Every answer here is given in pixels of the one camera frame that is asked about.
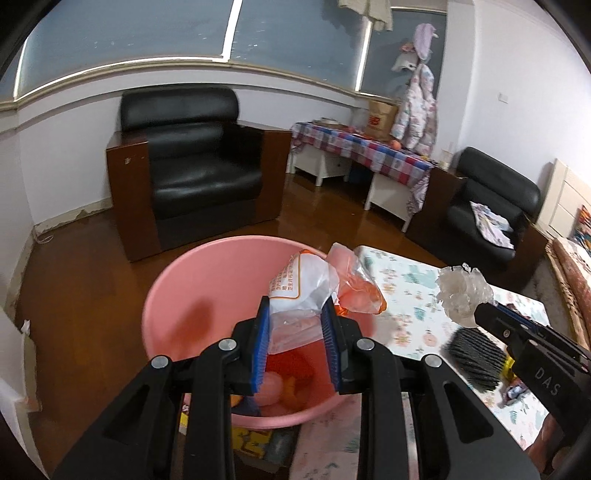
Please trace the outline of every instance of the window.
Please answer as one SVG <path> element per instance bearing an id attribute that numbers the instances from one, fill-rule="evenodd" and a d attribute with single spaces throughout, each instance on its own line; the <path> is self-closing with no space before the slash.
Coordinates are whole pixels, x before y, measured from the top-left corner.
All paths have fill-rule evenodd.
<path id="1" fill-rule="evenodd" d="M 28 38 L 21 91 L 122 60 L 220 56 L 232 0 L 61 0 Z"/>
<path id="2" fill-rule="evenodd" d="M 230 51 L 229 44 L 224 50 L 224 40 L 233 7 L 236 28 Z M 361 91 L 386 97 L 404 93 L 411 73 L 392 72 L 391 67 L 400 45 L 412 40 L 415 27 L 424 22 L 432 23 L 439 35 L 433 39 L 429 61 L 437 91 L 446 16 L 393 9 L 392 17 L 393 31 L 371 32 Z M 61 0 L 27 39 L 18 93 L 121 61 L 227 61 L 228 56 L 237 63 L 354 90 L 361 79 L 358 70 L 368 25 L 353 10 L 339 8 L 338 0 Z M 10 78 L 0 82 L 0 99 L 12 98 L 9 84 Z"/>
<path id="3" fill-rule="evenodd" d="M 393 9 L 392 18 L 392 31 L 372 32 L 361 91 L 390 98 L 402 96 L 412 73 L 408 70 L 392 72 L 392 66 L 400 55 L 400 47 L 407 41 L 413 41 L 417 25 L 430 23 L 439 35 L 439 38 L 433 37 L 431 59 L 427 62 L 435 77 L 433 95 L 436 97 L 445 44 L 445 14 Z"/>
<path id="4" fill-rule="evenodd" d="M 364 25 L 337 0 L 243 0 L 230 57 L 353 89 Z"/>
<path id="5" fill-rule="evenodd" d="M 14 79 L 17 76 L 18 59 L 20 57 L 21 51 L 19 50 L 0 79 L 0 102 L 10 102 L 13 100 Z"/>

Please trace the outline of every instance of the pink towel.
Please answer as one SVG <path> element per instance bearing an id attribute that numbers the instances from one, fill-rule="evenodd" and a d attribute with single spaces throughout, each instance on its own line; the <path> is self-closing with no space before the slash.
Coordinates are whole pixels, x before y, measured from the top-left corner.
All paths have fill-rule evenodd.
<path id="1" fill-rule="evenodd" d="M 414 49 L 421 60 L 429 58 L 429 51 L 431 49 L 431 40 L 435 33 L 435 27 L 430 23 L 421 23 L 417 25 L 414 31 Z"/>

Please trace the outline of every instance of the orange plastic bag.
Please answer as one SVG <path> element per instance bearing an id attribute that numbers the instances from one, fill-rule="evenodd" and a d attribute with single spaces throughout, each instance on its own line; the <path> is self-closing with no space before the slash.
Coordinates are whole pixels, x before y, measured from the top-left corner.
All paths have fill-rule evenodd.
<path id="1" fill-rule="evenodd" d="M 339 275 L 338 305 L 335 305 L 338 315 L 346 316 L 349 312 L 378 314 L 386 309 L 382 292 L 351 250 L 334 243 L 326 261 Z"/>

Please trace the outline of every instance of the yellow object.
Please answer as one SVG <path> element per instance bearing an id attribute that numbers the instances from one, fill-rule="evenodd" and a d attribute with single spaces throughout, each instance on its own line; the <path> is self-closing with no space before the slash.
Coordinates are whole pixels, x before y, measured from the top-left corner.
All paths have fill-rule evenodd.
<path id="1" fill-rule="evenodd" d="M 232 407 L 235 407 L 236 405 L 238 405 L 241 400 L 242 400 L 242 396 L 240 396 L 240 395 L 230 395 L 230 405 Z"/>
<path id="2" fill-rule="evenodd" d="M 513 373 L 512 370 L 514 363 L 515 360 L 513 360 L 509 355 L 507 355 L 505 365 L 503 365 L 503 370 L 501 371 L 501 375 L 505 377 L 509 381 L 509 383 L 513 382 L 513 380 L 516 378 L 516 375 Z"/>
<path id="3" fill-rule="evenodd" d="M 255 458 L 265 456 L 265 447 L 271 440 L 272 430 L 248 430 L 232 427 L 232 448 Z"/>
<path id="4" fill-rule="evenodd" d="M 281 403 L 295 411 L 300 411 L 304 406 L 296 397 L 296 378 L 289 377 L 283 382 Z"/>

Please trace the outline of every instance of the black brush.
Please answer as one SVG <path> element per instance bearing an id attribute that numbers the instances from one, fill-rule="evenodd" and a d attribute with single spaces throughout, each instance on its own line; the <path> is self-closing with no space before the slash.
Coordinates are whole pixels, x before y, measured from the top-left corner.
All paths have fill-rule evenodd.
<path id="1" fill-rule="evenodd" d="M 473 385 L 494 390 L 501 381 L 506 354 L 477 328 L 460 328 L 447 346 Z"/>

